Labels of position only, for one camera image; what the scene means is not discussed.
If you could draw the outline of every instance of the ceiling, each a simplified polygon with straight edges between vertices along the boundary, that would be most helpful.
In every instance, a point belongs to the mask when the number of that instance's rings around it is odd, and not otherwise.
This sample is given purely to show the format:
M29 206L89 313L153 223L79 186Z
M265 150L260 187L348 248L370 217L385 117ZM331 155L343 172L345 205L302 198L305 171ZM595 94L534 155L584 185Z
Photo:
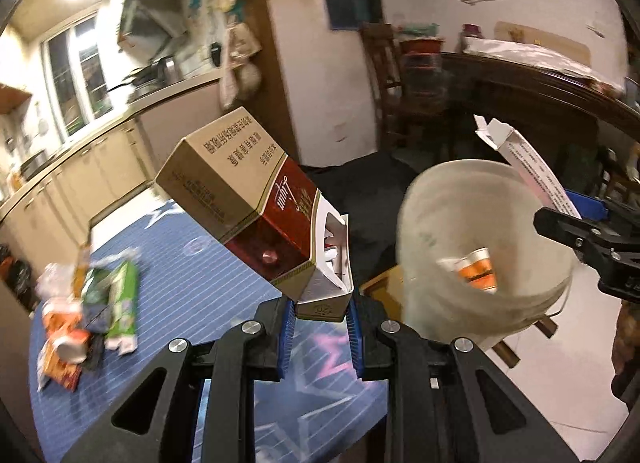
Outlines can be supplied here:
M44 32L79 11L103 0L22 0L10 24L25 42L31 42Z

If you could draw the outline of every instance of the wooden chair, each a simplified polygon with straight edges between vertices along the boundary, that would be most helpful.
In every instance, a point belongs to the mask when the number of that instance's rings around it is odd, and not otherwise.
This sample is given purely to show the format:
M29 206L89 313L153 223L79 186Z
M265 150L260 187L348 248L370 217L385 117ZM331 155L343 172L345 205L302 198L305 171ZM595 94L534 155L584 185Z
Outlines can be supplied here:
M400 51L391 24L363 24L360 36L376 101L376 131L379 148L406 146L411 125L448 130L449 159L454 158L454 119L445 104L426 105L408 95Z

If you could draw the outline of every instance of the black metal bracket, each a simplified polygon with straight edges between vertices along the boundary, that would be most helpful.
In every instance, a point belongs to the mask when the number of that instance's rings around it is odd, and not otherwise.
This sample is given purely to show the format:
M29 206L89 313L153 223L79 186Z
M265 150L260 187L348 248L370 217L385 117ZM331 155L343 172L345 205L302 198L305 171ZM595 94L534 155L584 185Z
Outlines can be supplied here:
M577 463L551 424L480 348L421 338L395 321L378 328L392 348L386 461Z
M546 207L533 224L541 236L581 252L582 261L598 272L601 292L640 303L640 241Z

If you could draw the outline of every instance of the kitchen counter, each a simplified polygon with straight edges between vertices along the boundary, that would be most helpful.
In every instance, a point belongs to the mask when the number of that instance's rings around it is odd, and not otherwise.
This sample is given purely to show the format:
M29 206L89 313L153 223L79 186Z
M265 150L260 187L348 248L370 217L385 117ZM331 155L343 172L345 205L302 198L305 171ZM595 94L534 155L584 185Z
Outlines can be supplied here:
M129 106L127 106L127 108L120 114L109 118L103 125L96 126L91 130L91 132L87 133L87 135L82 136L82 138L77 141L73 141L72 143L65 145L59 153L56 154L55 159L48 167L44 168L41 172L25 183L25 185L23 185L15 194L7 199L4 204L2 204L0 207L0 222L26 194L28 194L28 192L30 192L31 189L40 183L47 175L101 135L109 132L111 129L119 125L122 125L127 120L136 117L151 107L162 104L171 98L185 94L188 91L214 83L217 80L220 80L220 77L222 77L222 69L217 69L197 77L187 78L186 80L182 80L176 84L172 84L171 86L158 90L155 93L143 96L139 100L130 103Z

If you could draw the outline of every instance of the green package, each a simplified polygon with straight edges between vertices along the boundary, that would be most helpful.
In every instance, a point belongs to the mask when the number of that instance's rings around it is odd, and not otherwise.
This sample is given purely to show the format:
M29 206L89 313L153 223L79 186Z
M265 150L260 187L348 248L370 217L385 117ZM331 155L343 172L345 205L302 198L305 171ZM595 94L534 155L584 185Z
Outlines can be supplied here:
M111 275L109 304L112 322L105 335L104 346L125 355L136 350L136 297L138 270L131 261L124 261Z

